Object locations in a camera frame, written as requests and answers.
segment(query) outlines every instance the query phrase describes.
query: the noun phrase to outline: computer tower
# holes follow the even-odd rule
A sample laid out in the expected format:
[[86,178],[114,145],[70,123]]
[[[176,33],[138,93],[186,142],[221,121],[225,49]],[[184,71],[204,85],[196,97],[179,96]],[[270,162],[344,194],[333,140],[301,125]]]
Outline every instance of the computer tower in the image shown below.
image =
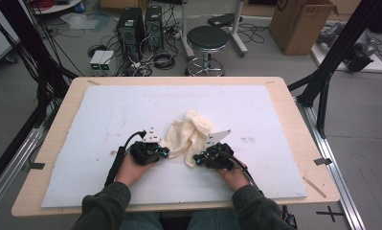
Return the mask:
[[162,7],[148,6],[146,8],[146,36],[148,37],[148,50],[158,51],[164,49]]
[[118,39],[130,58],[139,61],[146,48],[146,30],[140,8],[124,8],[116,26]]

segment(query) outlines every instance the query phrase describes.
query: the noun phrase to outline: cardboard box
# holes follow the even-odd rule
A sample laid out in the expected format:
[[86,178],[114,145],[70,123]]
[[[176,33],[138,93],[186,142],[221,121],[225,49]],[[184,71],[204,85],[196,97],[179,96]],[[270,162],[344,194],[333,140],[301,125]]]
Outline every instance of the cardboard box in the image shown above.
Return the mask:
[[278,0],[269,32],[285,55],[308,55],[334,7],[328,0]]
[[146,11],[149,0],[101,0],[101,8],[106,9],[124,9],[141,8],[142,12]]

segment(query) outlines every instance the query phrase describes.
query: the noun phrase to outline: wooden table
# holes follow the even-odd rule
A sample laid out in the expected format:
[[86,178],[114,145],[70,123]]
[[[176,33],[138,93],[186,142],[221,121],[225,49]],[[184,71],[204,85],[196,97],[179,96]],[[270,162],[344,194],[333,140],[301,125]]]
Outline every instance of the wooden table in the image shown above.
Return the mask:
[[[264,85],[277,111],[281,126],[303,177],[307,198],[276,200],[279,204],[335,202],[339,192],[325,165],[313,160],[321,158],[303,117],[295,105],[285,82],[278,77],[226,78],[78,78],[75,79],[56,115],[35,162],[45,163],[43,170],[31,170],[11,212],[16,217],[79,214],[80,208],[41,208],[50,183],[52,168],[65,142],[69,127],[79,110],[89,85]],[[180,203],[163,205],[129,205],[127,211],[167,211],[231,207],[231,202]]]

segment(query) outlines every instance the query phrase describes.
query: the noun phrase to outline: person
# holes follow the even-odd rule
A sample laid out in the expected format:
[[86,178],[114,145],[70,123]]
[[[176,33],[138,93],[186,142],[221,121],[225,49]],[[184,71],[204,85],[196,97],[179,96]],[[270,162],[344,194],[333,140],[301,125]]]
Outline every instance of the person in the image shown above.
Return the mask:
[[[73,226],[73,230],[80,229],[119,229],[121,225],[128,226],[129,220],[124,219],[124,211],[127,207],[131,193],[129,187],[139,180],[146,171],[148,171],[153,164],[141,166],[134,162],[131,154],[129,153],[123,160],[119,171],[116,175],[115,182],[104,188],[101,192],[95,195],[87,195],[82,201],[82,214]],[[286,224],[281,218],[281,210],[275,201],[263,195],[263,193],[250,184],[250,181],[245,176],[240,168],[233,168],[231,171],[216,170],[226,182],[227,186],[234,191],[232,200],[236,211],[237,227],[241,229],[255,229],[255,230],[292,230],[293,228]],[[151,217],[147,213],[146,217],[137,219],[138,223],[144,223],[143,229],[149,223],[146,221],[153,221],[155,223],[158,219],[154,216]],[[206,213],[199,213],[199,217],[207,219]],[[190,227],[195,226],[197,223],[191,218]],[[207,222],[200,222],[200,226],[205,226],[208,229]],[[225,225],[228,229],[236,229],[229,224]]]

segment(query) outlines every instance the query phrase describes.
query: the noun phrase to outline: white paper sheet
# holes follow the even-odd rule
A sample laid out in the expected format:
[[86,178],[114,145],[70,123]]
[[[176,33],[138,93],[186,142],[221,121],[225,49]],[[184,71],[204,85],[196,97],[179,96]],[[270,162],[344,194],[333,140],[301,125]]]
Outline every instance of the white paper sheet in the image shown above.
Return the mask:
[[[84,196],[102,189],[115,157],[111,152],[132,133],[154,127],[164,136],[188,109],[211,121],[215,130],[232,131],[222,143],[228,143],[247,164],[266,196],[306,196],[264,86],[96,85],[86,90],[42,207],[80,206]],[[223,201],[232,195],[215,171],[190,169],[183,157],[161,160],[130,190],[131,204]]]

